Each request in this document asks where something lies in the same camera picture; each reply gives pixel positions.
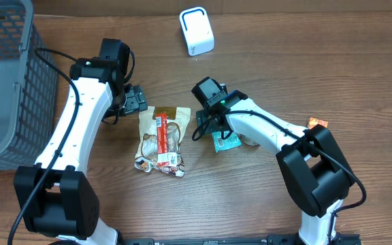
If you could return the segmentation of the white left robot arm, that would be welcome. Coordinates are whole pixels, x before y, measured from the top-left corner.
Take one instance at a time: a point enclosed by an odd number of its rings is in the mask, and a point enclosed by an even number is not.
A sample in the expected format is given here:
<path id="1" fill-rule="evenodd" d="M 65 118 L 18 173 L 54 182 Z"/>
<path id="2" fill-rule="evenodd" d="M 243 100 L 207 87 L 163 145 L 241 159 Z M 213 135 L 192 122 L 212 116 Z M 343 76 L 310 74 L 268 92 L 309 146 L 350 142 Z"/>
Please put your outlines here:
<path id="1" fill-rule="evenodd" d="M 119 39 L 103 39 L 98 56 L 75 59 L 70 72 L 55 70 L 69 83 L 65 107 L 42 153 L 31 167 L 20 166 L 14 188 L 21 222 L 28 231 L 56 238 L 57 244 L 124 244 L 121 232 L 100 218 L 99 198 L 86 177 L 101 123 L 147 110 L 140 86 L 129 83 L 135 55 Z"/>

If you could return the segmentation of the teal wet wipes pack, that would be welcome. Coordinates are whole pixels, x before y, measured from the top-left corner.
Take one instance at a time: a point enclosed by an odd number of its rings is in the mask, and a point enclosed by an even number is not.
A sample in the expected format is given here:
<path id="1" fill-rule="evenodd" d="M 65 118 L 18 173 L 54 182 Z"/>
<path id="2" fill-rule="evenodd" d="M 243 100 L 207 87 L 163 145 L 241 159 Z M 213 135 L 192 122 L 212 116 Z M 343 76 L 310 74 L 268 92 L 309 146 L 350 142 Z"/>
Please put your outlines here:
<path id="1" fill-rule="evenodd" d="M 214 150 L 216 153 L 230 150 L 242 145 L 240 138 L 235 132 L 233 132 L 227 139 L 223 139 L 221 136 L 222 133 L 220 131 L 212 133 Z"/>

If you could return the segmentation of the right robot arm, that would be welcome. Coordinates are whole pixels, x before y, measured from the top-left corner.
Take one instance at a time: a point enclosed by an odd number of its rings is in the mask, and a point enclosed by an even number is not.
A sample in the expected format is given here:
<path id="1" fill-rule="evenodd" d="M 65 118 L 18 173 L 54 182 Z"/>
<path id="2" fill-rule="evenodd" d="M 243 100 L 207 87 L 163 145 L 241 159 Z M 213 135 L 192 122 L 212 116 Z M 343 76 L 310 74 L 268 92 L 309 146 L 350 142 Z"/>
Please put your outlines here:
<path id="1" fill-rule="evenodd" d="M 276 156 L 287 191 L 301 210 L 301 225 L 295 234 L 268 235 L 265 244 L 360 244 L 359 235 L 336 231 L 337 213 L 355 179 L 329 129 L 284 121 L 210 77 L 191 92 L 203 107 L 194 141 L 215 126 L 227 135 L 249 137 Z"/>

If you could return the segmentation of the small orange snack box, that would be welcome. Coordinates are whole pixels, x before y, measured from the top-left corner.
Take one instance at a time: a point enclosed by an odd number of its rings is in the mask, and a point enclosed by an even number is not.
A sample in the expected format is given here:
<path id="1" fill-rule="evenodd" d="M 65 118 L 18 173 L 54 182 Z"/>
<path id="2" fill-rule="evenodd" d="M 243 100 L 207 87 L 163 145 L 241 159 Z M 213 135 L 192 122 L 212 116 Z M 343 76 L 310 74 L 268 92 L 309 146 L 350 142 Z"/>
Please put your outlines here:
<path id="1" fill-rule="evenodd" d="M 307 124 L 307 128 L 312 129 L 313 127 L 317 126 L 317 125 L 321 125 L 325 128 L 328 127 L 328 122 L 326 120 L 321 120 L 315 117 L 310 117 L 308 120 L 308 124 Z"/>

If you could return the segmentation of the brown cookie snack bag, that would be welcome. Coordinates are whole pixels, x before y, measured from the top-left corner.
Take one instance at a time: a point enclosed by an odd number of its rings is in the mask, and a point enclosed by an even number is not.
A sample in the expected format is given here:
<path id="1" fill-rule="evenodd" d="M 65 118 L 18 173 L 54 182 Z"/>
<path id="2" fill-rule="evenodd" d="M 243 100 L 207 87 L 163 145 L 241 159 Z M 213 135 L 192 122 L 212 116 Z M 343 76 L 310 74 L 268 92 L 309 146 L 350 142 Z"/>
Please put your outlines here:
<path id="1" fill-rule="evenodd" d="M 149 106 L 140 112 L 140 144 L 134 167 L 146 173 L 156 169 L 183 177 L 185 168 L 180 149 L 190 119 L 191 109 L 183 107 Z"/>

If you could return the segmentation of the red snack bar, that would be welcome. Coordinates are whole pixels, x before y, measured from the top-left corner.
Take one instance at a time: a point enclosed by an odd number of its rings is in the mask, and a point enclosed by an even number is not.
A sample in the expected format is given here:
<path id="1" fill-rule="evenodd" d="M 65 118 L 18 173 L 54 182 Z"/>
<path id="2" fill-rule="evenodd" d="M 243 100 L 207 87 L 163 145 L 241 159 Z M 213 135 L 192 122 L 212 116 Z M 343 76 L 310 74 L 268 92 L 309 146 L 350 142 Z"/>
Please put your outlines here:
<path id="1" fill-rule="evenodd" d="M 159 113 L 156 115 L 157 124 L 157 165 L 159 167 L 176 167 L 177 153 L 168 150 L 167 142 L 167 114 Z"/>

